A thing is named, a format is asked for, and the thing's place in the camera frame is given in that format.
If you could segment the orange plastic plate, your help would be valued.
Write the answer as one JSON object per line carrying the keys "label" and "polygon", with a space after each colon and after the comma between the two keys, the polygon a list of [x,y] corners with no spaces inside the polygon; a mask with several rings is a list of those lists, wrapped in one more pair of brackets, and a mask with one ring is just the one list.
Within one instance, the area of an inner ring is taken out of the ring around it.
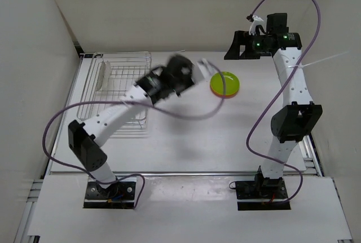
{"label": "orange plastic plate", "polygon": [[219,97],[219,98],[230,99],[230,98],[235,97],[235,96],[238,94],[239,91],[237,90],[237,91],[233,92],[232,94],[225,94],[225,95],[223,95],[223,94],[221,94],[220,92],[217,92],[217,91],[215,91],[215,90],[213,90],[213,89],[211,88],[211,92],[212,92],[215,96],[217,96],[217,97]]}

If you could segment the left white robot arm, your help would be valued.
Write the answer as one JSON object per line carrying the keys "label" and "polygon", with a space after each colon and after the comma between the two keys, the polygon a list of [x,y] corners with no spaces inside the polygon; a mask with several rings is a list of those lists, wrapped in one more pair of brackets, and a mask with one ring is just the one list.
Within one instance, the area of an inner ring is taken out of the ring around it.
{"label": "left white robot arm", "polygon": [[171,94],[180,95],[212,74],[213,68],[205,60],[193,63],[182,55],[173,55],[166,65],[156,66],[138,79],[119,98],[119,104],[108,106],[84,122],[74,120],[68,125],[69,147],[98,181],[98,190],[104,197],[112,198],[118,192],[116,176],[101,149],[110,136],[147,107]]}

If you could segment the clear glass plate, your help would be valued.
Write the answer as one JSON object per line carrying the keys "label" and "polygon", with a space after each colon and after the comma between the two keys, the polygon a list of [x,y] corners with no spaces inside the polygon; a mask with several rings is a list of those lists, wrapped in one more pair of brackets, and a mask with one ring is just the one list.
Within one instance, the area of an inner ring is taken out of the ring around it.
{"label": "clear glass plate", "polygon": [[111,75],[111,64],[109,61],[102,62],[99,69],[98,79],[96,82],[96,91],[108,90],[108,81]]}

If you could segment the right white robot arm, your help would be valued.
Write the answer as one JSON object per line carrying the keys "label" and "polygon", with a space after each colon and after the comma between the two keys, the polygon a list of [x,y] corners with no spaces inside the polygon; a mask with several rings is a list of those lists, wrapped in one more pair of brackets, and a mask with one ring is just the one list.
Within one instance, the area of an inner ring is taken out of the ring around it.
{"label": "right white robot arm", "polygon": [[253,186],[258,197],[265,198],[280,188],[284,165],[295,146],[316,125],[323,109],[315,104],[301,69],[302,43],[299,34],[289,32],[287,14],[275,13],[266,20],[249,15],[247,31],[237,30],[226,60],[273,59],[281,85],[283,107],[271,119],[273,139]]}

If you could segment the green plastic plate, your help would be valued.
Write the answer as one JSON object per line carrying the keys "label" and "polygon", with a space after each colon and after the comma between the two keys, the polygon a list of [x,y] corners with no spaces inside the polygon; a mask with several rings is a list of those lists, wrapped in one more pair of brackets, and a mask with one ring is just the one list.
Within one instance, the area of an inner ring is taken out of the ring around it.
{"label": "green plastic plate", "polygon": [[216,73],[210,79],[210,88],[220,92],[221,94],[232,94],[240,89],[240,81],[236,75],[231,72],[222,72],[223,78],[220,73]]}

